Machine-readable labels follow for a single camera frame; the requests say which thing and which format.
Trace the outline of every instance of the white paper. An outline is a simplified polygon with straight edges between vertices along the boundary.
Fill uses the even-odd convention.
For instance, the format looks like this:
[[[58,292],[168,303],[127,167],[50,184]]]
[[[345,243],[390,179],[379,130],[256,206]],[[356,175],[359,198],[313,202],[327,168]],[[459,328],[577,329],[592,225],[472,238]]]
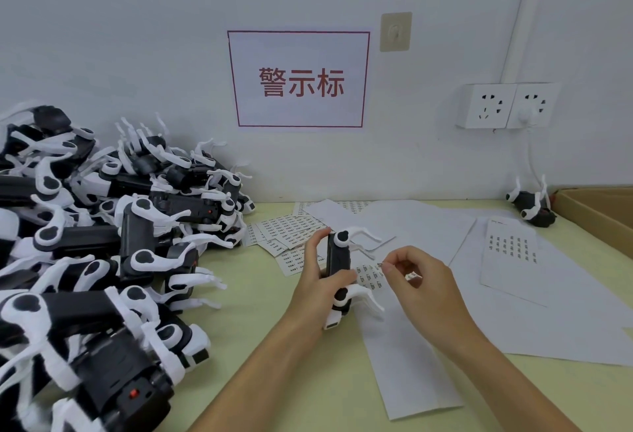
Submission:
[[[347,209],[349,212],[354,212],[354,214],[360,213],[365,207],[371,204],[369,200],[335,200],[336,204],[340,205],[342,208]],[[295,202],[294,208],[292,210],[292,214],[294,216],[307,216],[309,215],[305,209],[310,205],[315,204],[314,202]]]
[[[324,227],[313,217],[282,216],[255,224],[266,240],[284,239],[310,228]]]
[[[364,234],[355,235],[351,239],[354,244],[361,245],[365,250],[376,249],[396,236],[391,227],[369,220],[363,217],[363,214],[354,214],[329,199],[310,205],[305,211],[335,232],[352,226],[367,228],[374,236],[380,238],[379,242]]]
[[[590,302],[594,299],[588,293],[599,291],[599,284],[595,279],[585,280],[586,272],[578,266],[575,270],[559,271],[558,275],[565,275],[564,283],[551,282],[549,307],[479,284],[486,224],[485,217],[477,220],[451,268],[468,310],[488,339],[506,354],[633,365],[633,341],[610,315],[616,313],[622,322],[623,316],[630,314],[614,306],[613,298],[608,296],[607,300],[603,296],[602,304],[611,312],[595,314],[597,304]],[[540,249],[543,260],[545,248]],[[551,251],[548,255],[563,254]],[[560,264],[558,259],[552,262]],[[545,264],[544,267],[546,274],[556,273]],[[563,289],[564,294],[555,293]]]
[[[229,31],[239,126],[363,125],[367,31]]]
[[[303,270],[303,247],[287,250],[278,255],[275,260],[284,276],[297,274]],[[318,256],[316,260],[320,268],[325,267],[325,259],[323,257]]]
[[[453,259],[475,222],[473,217],[452,209],[440,209],[416,200],[372,202],[358,217],[389,226],[396,233],[395,239],[372,252],[376,260],[382,261],[394,249],[413,245],[445,264]]]
[[[380,264],[367,264],[358,266],[355,269],[358,278],[354,281],[354,284],[360,284],[371,290],[389,286],[385,275],[382,273]]]
[[[488,219],[479,282],[547,307],[550,284],[534,229],[515,219]]]
[[[322,229],[323,227],[325,227],[323,224],[319,224],[318,226],[313,226],[294,234],[283,234],[281,236],[277,236],[277,240],[281,242],[281,244],[285,245],[286,248],[295,248],[299,245],[305,244],[316,231]]]
[[[335,202],[349,212],[354,212],[354,214],[359,214],[365,207],[371,204],[369,200],[335,200]]]
[[[498,209],[451,209],[473,217],[518,217],[518,214]],[[550,278],[549,306],[568,313],[599,318],[607,324],[618,327],[633,327],[633,309],[629,308],[607,287],[589,274],[585,269],[560,252],[541,235],[537,243],[545,274]]]
[[[405,316],[389,285],[374,290],[382,320],[354,308],[389,420],[463,405],[435,351]]]
[[[242,244],[245,247],[249,247],[265,240],[266,238],[263,236],[259,228],[255,224],[249,224],[246,228],[246,235],[242,239]]]
[[[281,254],[281,252],[285,252],[288,250],[288,247],[286,247],[277,239],[265,240],[264,242],[258,242],[257,245],[259,245],[262,249],[267,251],[273,257],[276,257],[279,254]]]

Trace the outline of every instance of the right hand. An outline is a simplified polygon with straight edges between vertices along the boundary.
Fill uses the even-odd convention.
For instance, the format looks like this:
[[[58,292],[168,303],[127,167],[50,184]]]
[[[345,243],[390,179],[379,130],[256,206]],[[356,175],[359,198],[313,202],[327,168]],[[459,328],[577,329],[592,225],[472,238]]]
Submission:
[[[441,260],[409,245],[391,252],[382,271],[413,326],[441,352],[451,357],[473,341],[487,341]],[[412,272],[420,277],[407,281]]]

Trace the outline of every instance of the hand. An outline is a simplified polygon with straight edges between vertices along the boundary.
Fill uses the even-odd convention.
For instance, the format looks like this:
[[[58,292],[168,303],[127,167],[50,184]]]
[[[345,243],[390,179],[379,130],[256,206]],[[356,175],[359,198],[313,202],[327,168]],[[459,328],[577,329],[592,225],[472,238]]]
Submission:
[[[318,230],[306,242],[303,272],[292,294],[290,305],[280,321],[292,327],[308,349],[314,347],[321,337],[336,291],[356,280],[356,271],[350,270],[338,271],[330,277],[321,278],[317,245],[330,232],[330,228]]]
[[[391,252],[382,271],[413,326],[447,356],[472,341],[487,340],[468,313],[453,272],[441,260],[408,246]],[[407,281],[405,275],[412,272],[420,277]]]

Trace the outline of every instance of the white wall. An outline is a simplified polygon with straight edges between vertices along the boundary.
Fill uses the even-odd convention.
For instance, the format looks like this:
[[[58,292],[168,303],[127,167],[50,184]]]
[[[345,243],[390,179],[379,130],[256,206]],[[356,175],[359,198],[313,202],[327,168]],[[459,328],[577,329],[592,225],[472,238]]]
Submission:
[[[454,124],[461,84],[499,80],[519,1],[0,0],[0,108],[37,97],[106,141],[116,137],[113,122],[121,114],[138,119],[159,111],[179,142],[214,136],[230,143],[220,157],[250,159],[256,176],[248,190],[257,200],[500,196],[522,154],[520,137]],[[550,20],[537,20],[522,79],[565,83],[547,131],[557,161],[537,159],[552,182],[631,181],[630,164],[608,165],[629,147],[625,132],[607,131],[607,124],[596,131],[597,108],[630,131],[622,28],[630,30],[631,19],[620,1],[608,2],[609,12],[607,0],[542,1],[540,14]],[[362,132],[238,129],[227,29],[377,31],[382,13],[399,11],[413,11],[411,49],[379,53],[373,41]],[[592,20],[617,28],[587,24]],[[570,34],[578,36],[576,47],[566,42]],[[591,93],[586,81],[594,79]],[[615,96],[604,100],[602,92]],[[594,142],[606,148],[596,155]],[[584,169],[588,158],[601,167]]]
[[[633,183],[633,0],[541,0],[519,81],[562,82],[536,167],[558,184]]]

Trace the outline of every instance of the sheet of paper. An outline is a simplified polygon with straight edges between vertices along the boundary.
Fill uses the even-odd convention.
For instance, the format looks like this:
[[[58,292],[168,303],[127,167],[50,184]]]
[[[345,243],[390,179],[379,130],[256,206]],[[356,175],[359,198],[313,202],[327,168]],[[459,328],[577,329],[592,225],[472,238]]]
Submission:
[[[474,217],[454,209],[440,209],[416,200],[372,202],[358,217],[369,223],[397,227],[396,238],[372,251],[376,260],[382,261],[394,249],[415,245],[445,264],[453,259],[475,222]]]
[[[303,247],[287,250],[278,255],[275,260],[279,264],[284,276],[292,276],[303,270]],[[317,257],[319,267],[325,267],[325,259]]]
[[[285,245],[283,245],[279,240],[277,239],[273,239],[273,240],[265,240],[264,242],[258,242],[257,245],[259,245],[262,249],[264,249],[265,251],[267,251],[269,254],[271,254],[273,257],[278,256],[279,254],[281,254],[281,252],[285,252],[288,250],[288,247],[286,247]]]
[[[382,289],[388,286],[387,279],[380,269],[380,264],[368,264],[356,268],[358,279],[354,282],[371,290]]]
[[[518,217],[515,212],[501,209],[450,210],[473,217]],[[570,315],[597,317],[618,327],[633,327],[633,309],[539,234],[537,243],[543,269],[550,278],[549,296],[555,298],[550,299],[548,307]]]
[[[382,320],[364,306],[354,308],[389,420],[463,405],[443,364],[405,316],[385,285],[374,290],[385,308]]]
[[[305,229],[301,232],[296,232],[293,234],[283,234],[281,236],[277,236],[277,240],[281,242],[281,244],[285,245],[286,248],[295,248],[299,245],[305,244],[312,234],[314,234],[319,229],[325,227],[323,224],[319,224],[318,226],[313,226],[309,229]]]
[[[282,216],[275,219],[264,220],[255,225],[259,228],[266,240],[289,237],[305,229],[322,226],[319,221],[314,220],[311,216]]]
[[[365,207],[367,207],[372,202],[370,200],[335,200],[336,204],[340,205],[344,209],[347,209],[349,212],[354,212],[358,214]],[[305,211],[306,207],[315,204],[314,202],[295,202],[294,209],[292,210],[292,214],[294,216],[308,216],[309,214]]]
[[[534,229],[516,219],[488,219],[479,282],[547,307],[550,284]]]
[[[266,238],[255,224],[249,224],[246,228],[246,235],[242,239],[242,245],[249,247],[258,242],[264,242]]]
[[[335,202],[342,208],[347,209],[349,212],[359,214],[365,207],[372,203],[370,200],[335,200]]]
[[[451,269],[473,319],[502,352],[633,365],[633,341],[620,324],[614,323],[608,314],[594,313],[595,303],[583,303],[583,300],[592,300],[586,296],[588,292],[599,290],[590,281],[579,281],[584,276],[582,273],[586,274],[583,269],[565,273],[565,283],[559,285],[554,280],[556,271],[544,264],[546,273],[554,274],[549,307],[479,284],[478,264],[482,262],[486,225],[486,217],[477,220],[452,261]],[[548,255],[556,255],[543,251],[541,246],[542,260]],[[560,262],[555,259],[550,261],[550,265],[552,263]],[[567,289],[567,292],[555,295],[557,289]],[[609,307],[610,302],[605,301],[605,305]],[[620,319],[623,313],[623,310],[619,312]]]
[[[369,232],[379,237],[381,241],[377,242],[364,234],[353,236],[352,242],[361,245],[365,250],[373,250],[396,236],[385,223],[368,220],[363,217],[363,213],[354,214],[329,199],[310,205],[306,207],[305,211],[315,219],[331,227],[334,231],[340,231],[352,226],[367,228]]]

